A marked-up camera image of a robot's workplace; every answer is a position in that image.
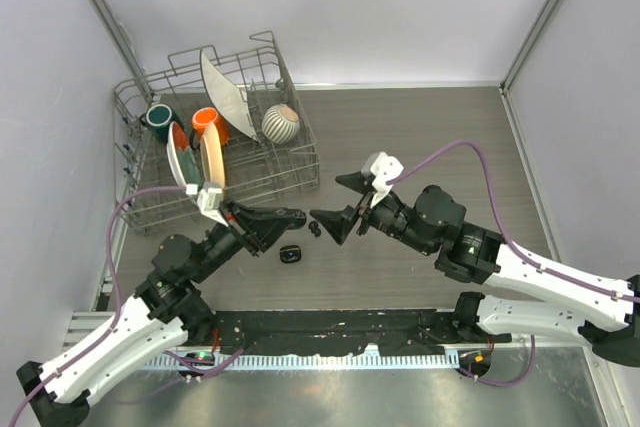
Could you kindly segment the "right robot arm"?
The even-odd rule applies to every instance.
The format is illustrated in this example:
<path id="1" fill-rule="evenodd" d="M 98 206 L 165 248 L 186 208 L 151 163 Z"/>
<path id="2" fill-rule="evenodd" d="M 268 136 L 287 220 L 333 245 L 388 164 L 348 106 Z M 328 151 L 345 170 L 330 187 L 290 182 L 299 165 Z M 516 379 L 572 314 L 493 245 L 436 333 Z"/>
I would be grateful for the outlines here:
<path id="1" fill-rule="evenodd" d="M 466 221 L 465 207 L 436 185 L 407 205 L 394 192 L 379 194 L 373 178 L 360 172 L 336 181 L 360 193 L 359 202 L 340 211 L 313 209 L 310 215 L 337 244 L 351 232 L 376 229 L 434 256 L 435 268 L 452 280 L 528 295 L 521 302 L 462 294 L 451 318 L 460 340 L 472 342 L 485 332 L 576 338 L 609 362 L 638 366 L 638 277 L 594 275 L 509 244 L 505 235 Z"/>

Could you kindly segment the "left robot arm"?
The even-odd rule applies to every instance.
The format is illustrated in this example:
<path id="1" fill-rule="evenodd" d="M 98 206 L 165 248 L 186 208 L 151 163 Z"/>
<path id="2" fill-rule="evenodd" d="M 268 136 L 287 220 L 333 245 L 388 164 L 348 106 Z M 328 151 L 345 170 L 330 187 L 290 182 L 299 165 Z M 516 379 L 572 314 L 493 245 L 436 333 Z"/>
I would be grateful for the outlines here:
<path id="1" fill-rule="evenodd" d="M 205 198 L 198 208 L 214 223 L 202 241 L 178 234 L 165 239 L 151 273 L 127 300 L 118 300 L 109 320 L 58 357 L 18 369 L 24 403 L 40 425 L 79 426 L 92 406 L 156 355 L 186 342 L 205 344 L 215 315 L 197 284 L 239 251 L 258 256 L 306 223 L 299 209 Z"/>

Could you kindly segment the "black earbud charging case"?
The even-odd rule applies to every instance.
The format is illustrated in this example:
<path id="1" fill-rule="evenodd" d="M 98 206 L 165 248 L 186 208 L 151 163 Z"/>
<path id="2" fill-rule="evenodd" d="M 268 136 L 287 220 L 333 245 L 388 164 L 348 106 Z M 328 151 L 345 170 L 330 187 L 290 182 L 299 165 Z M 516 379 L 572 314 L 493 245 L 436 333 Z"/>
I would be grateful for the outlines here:
<path id="1" fill-rule="evenodd" d="M 279 250 L 279 259 L 283 264 L 297 263 L 302 259 L 302 250 L 298 245 L 285 245 Z"/>

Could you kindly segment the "black earbud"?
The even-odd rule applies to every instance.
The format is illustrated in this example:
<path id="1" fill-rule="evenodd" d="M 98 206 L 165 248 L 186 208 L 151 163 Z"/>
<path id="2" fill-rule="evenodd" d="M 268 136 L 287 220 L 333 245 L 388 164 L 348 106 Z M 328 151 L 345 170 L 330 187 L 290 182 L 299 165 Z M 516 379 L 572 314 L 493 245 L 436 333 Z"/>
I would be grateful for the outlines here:
<path id="1" fill-rule="evenodd" d="M 322 235 L 322 231 L 320 225 L 317 221 L 313 220 L 308 224 L 308 229 L 310 232 L 316 237 L 320 237 Z"/>

